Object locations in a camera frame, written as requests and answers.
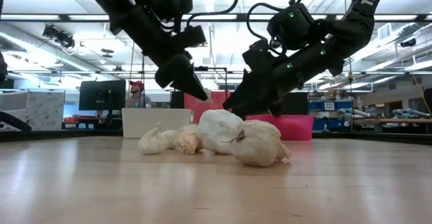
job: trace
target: ceiling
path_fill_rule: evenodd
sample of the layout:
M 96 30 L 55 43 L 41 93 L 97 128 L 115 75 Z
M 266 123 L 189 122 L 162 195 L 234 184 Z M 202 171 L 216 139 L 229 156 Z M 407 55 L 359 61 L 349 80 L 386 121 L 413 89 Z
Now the ceiling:
M 194 9 L 192 13 L 203 12 L 203 11 L 219 11 L 228 8 L 233 0 L 194 0 Z M 288 5 L 289 0 L 240 0 L 233 12 L 235 13 L 246 13 L 252 5 L 258 2 L 266 2 L 278 7 L 285 7 Z M 337 13 L 343 14 L 346 6 L 349 6 L 350 0 L 303 0 L 302 1 L 309 9 L 312 14 L 322 13 Z M 266 8 L 257 8 L 257 13 L 269 13 Z M 432 0 L 381 0 L 377 13 L 380 14 L 424 14 L 432 12 Z M 104 11 L 94 0 L 5 0 L 3 13 L 6 14 L 104 14 Z M 78 50 L 61 51 L 61 47 L 53 41 L 46 41 L 46 38 L 42 36 L 44 27 L 47 24 L 52 24 L 59 30 L 63 30 L 67 33 L 73 34 L 77 44 L 82 45 Z M 245 52 L 249 45 L 257 40 L 247 30 L 245 23 L 240 22 L 195 22 L 194 26 L 201 26 L 204 34 L 206 35 L 208 43 L 205 46 L 188 49 L 193 56 L 192 62 L 195 65 L 205 65 L 209 67 L 226 67 L 231 71 L 241 71 L 247 67 L 243 61 L 242 53 Z M 387 40 L 380 39 L 378 36 L 378 29 L 383 26 L 390 26 L 388 28 L 391 38 Z M 377 23 L 375 26 L 375 35 L 369 46 L 367 46 L 359 53 L 355 54 L 352 60 L 353 71 L 365 72 L 373 67 L 378 66 L 386 61 L 395 59 L 405 53 L 416 51 L 420 48 L 427 48 L 431 44 L 430 39 L 432 28 L 428 27 L 428 24 L 418 25 L 416 28 L 412 28 L 410 31 L 414 31 L 412 34 L 399 34 L 400 29 L 404 29 L 409 26 L 411 29 L 412 23 L 407 22 L 405 24 L 391 23 Z M 267 35 L 266 31 L 267 23 L 257 22 L 252 23 L 252 28 L 262 35 Z M 16 30 L 19 32 L 8 33 L 8 29 Z M 112 71 L 117 66 L 121 66 L 126 71 L 142 70 L 142 54 L 139 47 L 137 47 L 130 37 L 125 32 L 120 32 L 117 35 L 113 35 L 109 31 L 109 24 L 103 22 L 3 22 L 0 26 L 0 32 L 4 34 L 12 34 L 11 36 L 23 41 L 24 43 L 30 44 L 34 51 L 44 50 L 48 53 L 54 54 L 61 60 L 67 58 L 66 63 L 68 65 L 74 65 L 71 70 L 84 70 L 95 71 L 95 70 L 106 70 Z M 410 49 L 403 49 L 402 47 L 395 46 L 408 38 L 415 37 L 417 39 L 417 45 Z M 112 58 L 103 58 L 104 53 L 101 49 L 111 49 L 114 51 Z M 427 60 L 425 57 L 429 50 L 425 49 L 424 54 L 419 55 L 419 58 Z M 38 58 L 32 58 L 33 61 L 41 60 L 41 56 L 38 53 L 32 52 L 29 56 L 38 56 Z M 38 65 L 40 69 L 52 69 L 42 66 L 43 63 L 32 64 L 26 63 L 25 61 L 14 63 L 15 69 L 37 69 Z M 411 65 L 412 61 L 405 61 L 404 67 Z M 153 72 L 157 69 L 156 65 L 149 58 L 144 58 L 144 70 L 147 72 Z M 403 69 L 400 61 L 395 61 L 383 68 L 376 69 L 374 71 L 396 71 Z M 230 74 L 229 83 L 240 82 L 241 74 Z M 139 78 L 140 75 L 129 75 L 120 74 L 114 76 L 107 76 L 107 79 L 113 78 Z M 221 76 L 207 75 L 201 76 L 202 80 L 208 82 L 208 87 L 214 86 L 214 82 L 221 80 Z M 336 80 L 343 80 L 344 76 L 336 78 Z M 368 77 L 368 79 L 359 78 L 359 80 L 378 80 Z M 148 80 L 146 82 L 150 87 L 158 88 L 154 82 Z M 321 77 L 317 76 L 314 80 L 311 80 L 309 84 L 322 85 L 328 82 L 325 75 Z

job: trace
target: red cap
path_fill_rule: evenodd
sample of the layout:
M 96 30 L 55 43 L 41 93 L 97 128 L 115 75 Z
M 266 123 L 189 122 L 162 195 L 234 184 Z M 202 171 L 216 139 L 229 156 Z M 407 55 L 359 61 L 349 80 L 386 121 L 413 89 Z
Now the red cap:
M 136 82 L 129 81 L 129 85 L 131 85 L 131 86 L 137 85 L 141 88 L 141 90 L 144 90 L 144 84 L 141 81 L 136 81 Z

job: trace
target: wooden table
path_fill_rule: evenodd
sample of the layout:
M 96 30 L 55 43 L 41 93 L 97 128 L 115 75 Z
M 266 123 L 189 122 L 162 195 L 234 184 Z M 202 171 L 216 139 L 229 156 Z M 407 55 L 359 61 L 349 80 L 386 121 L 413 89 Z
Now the wooden table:
M 430 223 L 430 146 L 287 144 L 260 168 L 115 137 L 0 143 L 0 223 Z

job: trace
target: fluorescent light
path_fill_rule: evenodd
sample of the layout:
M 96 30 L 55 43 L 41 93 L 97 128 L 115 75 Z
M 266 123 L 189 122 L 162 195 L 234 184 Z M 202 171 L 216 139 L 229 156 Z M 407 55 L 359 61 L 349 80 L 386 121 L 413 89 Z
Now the fluorescent light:
M 365 72 L 366 75 L 404 75 L 405 72 Z
M 324 84 L 324 85 L 320 86 L 319 89 L 320 89 L 320 90 L 324 90 L 324 89 L 327 89 L 327 88 L 332 88 L 332 87 L 334 87 L 334 86 L 339 86 L 339 85 L 342 84 L 342 83 L 343 83 L 343 82 L 338 82 L 338 83 L 327 83 L 327 84 Z
M 351 88 L 360 88 L 362 86 L 366 86 L 367 84 L 369 84 L 369 83 L 368 82 L 353 83 L 353 84 L 351 84 L 351 86 L 350 85 L 344 86 L 344 89 L 349 90 Z
M 274 15 L 250 15 L 249 19 L 251 20 L 270 20 Z
M 356 93 L 366 93 L 366 92 L 373 92 L 372 90 L 353 90 L 352 92 Z
M 353 75 L 360 75 L 361 73 L 362 73 L 362 72 L 352 72 Z M 347 76 L 347 75 L 350 74 L 350 72 L 342 72 L 341 74 Z
M 2 20 L 60 20 L 58 15 L 1 15 Z
M 51 71 L 26 71 L 26 70 L 14 70 L 10 73 L 28 73 L 28 74 L 51 74 Z
M 410 75 L 432 75 L 432 72 L 410 72 Z
M 380 63 L 380 64 L 375 65 L 375 66 L 373 66 L 373 67 L 370 67 L 370 68 L 367 69 L 366 71 L 367 71 L 367 72 L 373 72 L 373 71 L 376 71 L 376 70 L 378 70 L 378 69 L 383 69 L 384 67 L 389 66 L 389 65 L 391 65 L 392 63 L 393 63 L 393 62 L 391 62 L 391 61 L 383 62 L 383 63 Z
M 312 15 L 312 18 L 314 20 L 325 19 L 325 18 L 327 18 L 327 15 Z
M 69 15 L 69 19 L 71 20 L 97 20 L 97 21 L 106 21 L 109 20 L 108 15 Z
M 375 15 L 376 20 L 414 20 L 417 15 Z
M 390 77 L 387 77 L 387 78 L 383 78 L 383 79 L 376 80 L 376 81 L 374 81 L 373 83 L 375 83 L 375 84 L 383 83 L 383 82 L 386 82 L 386 81 L 388 81 L 388 80 L 391 80 L 391 79 L 393 79 L 393 78 L 395 78 L 395 77 L 396 77 L 396 76 L 390 76 Z
M 407 71 L 412 71 L 412 70 L 418 70 L 418 69 L 423 69 L 423 68 L 428 68 L 432 66 L 432 60 L 430 61 L 425 61 L 425 62 L 420 62 L 420 63 L 415 63 L 414 65 L 411 65 L 410 67 L 405 68 L 404 70 Z
M 57 72 L 58 74 L 94 74 L 96 72 L 90 72 L 90 71 L 86 71 L 86 72 Z
M 182 19 L 189 19 L 191 15 L 186 14 L 183 15 Z M 237 15 L 232 15 L 232 14 L 223 14 L 223 15 L 205 15 L 205 16 L 198 16 L 196 18 L 194 18 L 192 21 L 195 20 L 235 20 L 237 19 Z

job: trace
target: person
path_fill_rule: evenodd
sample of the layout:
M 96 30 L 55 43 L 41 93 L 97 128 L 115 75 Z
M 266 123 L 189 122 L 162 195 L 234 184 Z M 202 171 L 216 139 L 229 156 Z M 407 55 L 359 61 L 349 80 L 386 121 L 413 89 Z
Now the person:
M 150 108 L 151 100 L 149 96 L 145 95 L 144 84 L 141 81 L 129 81 L 130 92 L 132 95 L 126 99 L 127 108 Z

